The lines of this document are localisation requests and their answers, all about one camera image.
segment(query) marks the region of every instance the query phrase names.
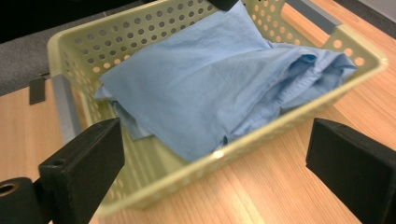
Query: table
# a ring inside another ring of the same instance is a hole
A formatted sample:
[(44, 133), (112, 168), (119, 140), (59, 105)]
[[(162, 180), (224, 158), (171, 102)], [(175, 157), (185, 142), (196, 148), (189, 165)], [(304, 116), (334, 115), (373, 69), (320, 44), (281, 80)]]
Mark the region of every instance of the table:
[[(355, 128), (396, 149), (396, 40), (331, 0), (318, 6), (383, 50), (386, 71), (359, 85), (318, 118)], [(51, 81), (47, 99), (28, 89), (0, 98), (0, 180), (38, 178), (40, 162), (62, 147)], [(305, 167), (313, 120), (203, 177), (145, 210), (125, 208), (92, 223), (360, 223)]]

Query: basket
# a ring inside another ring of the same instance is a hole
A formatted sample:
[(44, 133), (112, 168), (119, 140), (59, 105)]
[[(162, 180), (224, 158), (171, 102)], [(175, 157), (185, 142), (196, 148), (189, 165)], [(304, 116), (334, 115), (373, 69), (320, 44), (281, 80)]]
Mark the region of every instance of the basket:
[[(265, 38), (274, 42), (317, 45), (308, 38), (311, 34), (299, 31), (284, 19), (282, 8), (286, 6), (285, 0), (246, 0), (244, 3)], [(302, 7), (298, 10), (307, 17), (320, 17), (314, 21), (319, 21), (317, 25), (329, 33), (327, 41), (321, 47), (345, 52), (358, 66), (358, 71), (352, 78), (340, 88), (290, 111), (254, 133), (195, 162), (182, 160), (156, 137), (134, 142), (123, 130), (125, 166), (96, 211), (97, 216), (110, 215), (126, 206), (144, 208), (155, 203), (299, 123), (312, 119), (352, 88), (385, 69), (386, 57), (346, 25), (338, 24), (337, 20), (311, 3), (303, 6), (290, 0), (288, 5), (294, 5), (296, 9)], [(108, 102), (93, 98), (102, 84), (99, 76), (128, 59), (134, 52), (215, 11), (206, 0), (162, 0), (62, 31), (48, 43), (50, 74), (52, 77), (65, 76), (79, 91), (83, 116), (88, 126), (114, 118), (115, 114)], [(69, 108), (60, 109), (59, 113), (63, 116), (64, 113), (69, 113)], [(80, 125), (78, 121), (70, 122), (61, 120), (61, 125), (64, 129), (65, 126)]]

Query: fabric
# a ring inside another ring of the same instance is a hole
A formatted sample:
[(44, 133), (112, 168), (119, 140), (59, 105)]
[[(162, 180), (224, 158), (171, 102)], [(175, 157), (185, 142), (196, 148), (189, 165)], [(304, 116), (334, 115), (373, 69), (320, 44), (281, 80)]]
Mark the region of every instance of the fabric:
[(138, 126), (189, 161), (345, 82), (345, 54), (262, 38), (241, 2), (101, 76)]

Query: blue cloth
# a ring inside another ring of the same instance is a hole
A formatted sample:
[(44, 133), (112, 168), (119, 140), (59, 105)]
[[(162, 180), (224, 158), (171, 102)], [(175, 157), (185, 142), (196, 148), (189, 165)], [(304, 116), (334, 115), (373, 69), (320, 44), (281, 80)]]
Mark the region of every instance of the blue cloth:
[(101, 80), (126, 115), (195, 161), (355, 70), (345, 54), (263, 39), (238, 2), (139, 50)]
[(136, 119), (128, 114), (127, 111), (120, 105), (120, 103), (114, 98), (114, 96), (109, 92), (104, 86), (101, 86), (95, 93), (95, 99), (107, 100), (111, 103), (114, 112), (120, 118), (121, 124), (126, 128), (132, 139), (138, 140), (151, 136), (152, 133), (146, 130), (143, 126), (137, 124)]

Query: laundry basket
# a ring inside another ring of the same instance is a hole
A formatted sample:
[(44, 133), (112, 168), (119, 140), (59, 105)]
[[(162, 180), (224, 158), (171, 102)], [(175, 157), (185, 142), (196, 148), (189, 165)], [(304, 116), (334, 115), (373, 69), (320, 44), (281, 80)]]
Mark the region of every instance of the laundry basket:
[[(286, 21), (284, 6), (295, 8), (328, 33), (322, 48), (343, 51), (358, 66), (358, 71), (340, 88), (248, 134), (221, 150), (195, 162), (182, 160), (155, 136), (132, 141), (123, 129), (126, 164), (100, 204), (96, 215), (106, 216), (125, 206), (144, 208), (190, 184), (192, 181), (240, 158), (297, 124), (313, 118), (333, 105), (355, 86), (377, 74), (387, 65), (386, 57), (352, 29), (309, 1), (245, 0), (245, 6), (263, 37), (274, 42), (317, 46), (308, 32)], [(52, 77), (67, 78), (81, 100), (88, 126), (116, 117), (111, 105), (94, 99), (101, 86), (99, 77), (108, 69), (127, 60), (143, 47), (193, 25), (214, 13), (206, 0), (162, 0), (71, 28), (53, 36), (48, 43), (49, 70)], [(59, 107), (64, 132), (80, 126), (68, 120), (71, 109)]]

